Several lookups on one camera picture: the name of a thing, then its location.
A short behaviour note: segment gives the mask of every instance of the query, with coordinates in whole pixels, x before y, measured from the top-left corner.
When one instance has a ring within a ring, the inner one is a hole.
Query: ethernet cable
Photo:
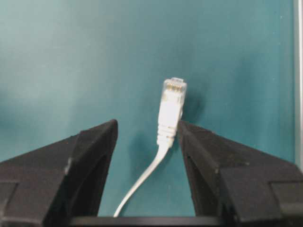
[[[146,178],[151,175],[159,163],[164,159],[169,148],[172,147],[177,132],[177,125],[182,117],[186,88],[187,84],[183,79],[171,78],[164,81],[158,117],[157,144],[159,145],[159,149],[157,155],[123,198],[115,211],[114,217],[119,216],[121,209],[128,199],[141,186]]]

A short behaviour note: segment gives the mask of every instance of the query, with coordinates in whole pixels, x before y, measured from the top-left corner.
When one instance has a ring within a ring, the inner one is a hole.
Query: white cable
[[[131,187],[122,202],[115,211],[114,217],[118,217],[121,209],[126,204],[132,194],[155,170],[164,159],[169,148],[171,148],[177,132],[177,125],[182,116],[182,108],[185,100],[187,85],[182,79],[172,78],[164,81],[162,98],[158,117],[158,137],[159,149],[153,162],[143,172],[136,183]]]
[[[147,167],[147,169],[143,172],[140,178],[136,181],[136,183],[132,186],[132,188],[128,191],[126,196],[123,198],[122,202],[118,206],[117,210],[115,211],[114,217],[118,217],[122,207],[126,204],[128,199],[132,196],[132,194],[141,186],[141,184],[149,177],[149,175],[155,170],[155,168],[159,165],[159,163],[165,157],[167,151],[169,150],[166,146],[159,146],[158,153],[152,163]]]

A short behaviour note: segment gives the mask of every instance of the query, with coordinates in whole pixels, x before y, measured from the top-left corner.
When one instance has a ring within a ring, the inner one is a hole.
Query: white frame edge
[[[295,162],[303,170],[303,0],[294,0]]]

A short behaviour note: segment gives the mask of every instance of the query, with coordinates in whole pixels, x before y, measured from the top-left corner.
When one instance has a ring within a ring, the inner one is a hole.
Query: clear plastic connector
[[[173,77],[163,83],[162,101],[184,104],[187,84],[183,79]]]

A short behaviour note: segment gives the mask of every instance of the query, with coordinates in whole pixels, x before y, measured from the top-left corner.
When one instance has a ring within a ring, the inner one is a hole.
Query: teal background
[[[188,83],[183,119],[294,161],[291,0],[2,0],[0,159],[116,118],[99,215],[156,154],[162,83]],[[191,216],[178,143],[125,216]]]

